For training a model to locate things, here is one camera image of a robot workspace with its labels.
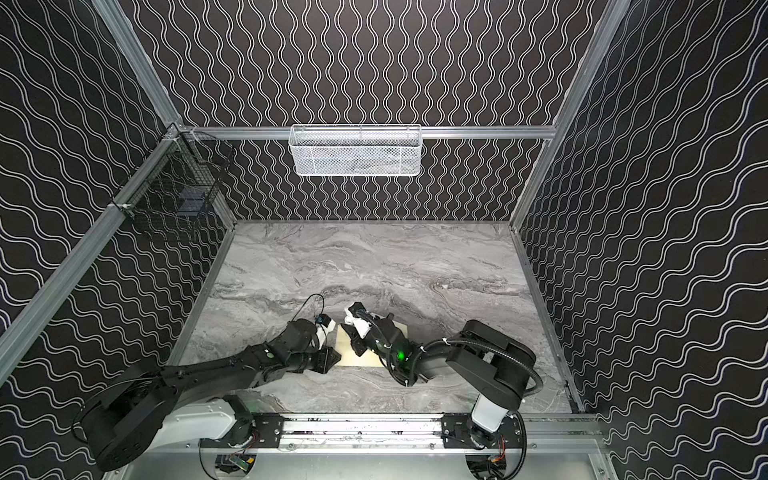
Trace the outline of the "cream yellow envelope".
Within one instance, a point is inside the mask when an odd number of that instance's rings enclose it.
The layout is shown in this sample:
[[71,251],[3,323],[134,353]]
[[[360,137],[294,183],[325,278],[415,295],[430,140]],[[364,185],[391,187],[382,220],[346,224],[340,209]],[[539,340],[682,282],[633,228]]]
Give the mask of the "cream yellow envelope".
[[381,367],[381,361],[397,364],[408,353],[408,330],[398,322],[375,322],[365,337],[353,325],[338,328],[335,349],[341,355],[339,366]]

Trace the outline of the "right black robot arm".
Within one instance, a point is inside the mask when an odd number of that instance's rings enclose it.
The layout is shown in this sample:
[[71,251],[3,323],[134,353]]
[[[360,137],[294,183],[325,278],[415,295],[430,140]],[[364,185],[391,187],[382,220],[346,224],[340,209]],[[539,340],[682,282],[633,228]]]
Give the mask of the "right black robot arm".
[[377,316],[364,308],[349,313],[341,328],[357,356],[374,353],[403,387],[454,373],[477,391],[468,418],[444,428],[448,442],[477,450],[500,447],[505,418],[544,386],[533,351],[478,320],[467,321],[453,336],[426,343],[406,338],[391,315]]

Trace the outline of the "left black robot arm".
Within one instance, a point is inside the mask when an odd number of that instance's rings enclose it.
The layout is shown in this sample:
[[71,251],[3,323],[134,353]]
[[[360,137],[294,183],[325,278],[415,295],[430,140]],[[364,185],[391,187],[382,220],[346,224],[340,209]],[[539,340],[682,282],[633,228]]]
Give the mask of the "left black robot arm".
[[71,431],[102,471],[123,467],[150,448],[175,410],[231,392],[256,388],[306,370],[326,373],[340,356],[326,344],[336,322],[326,314],[288,322],[273,339],[229,357],[158,367],[141,361],[88,399]]

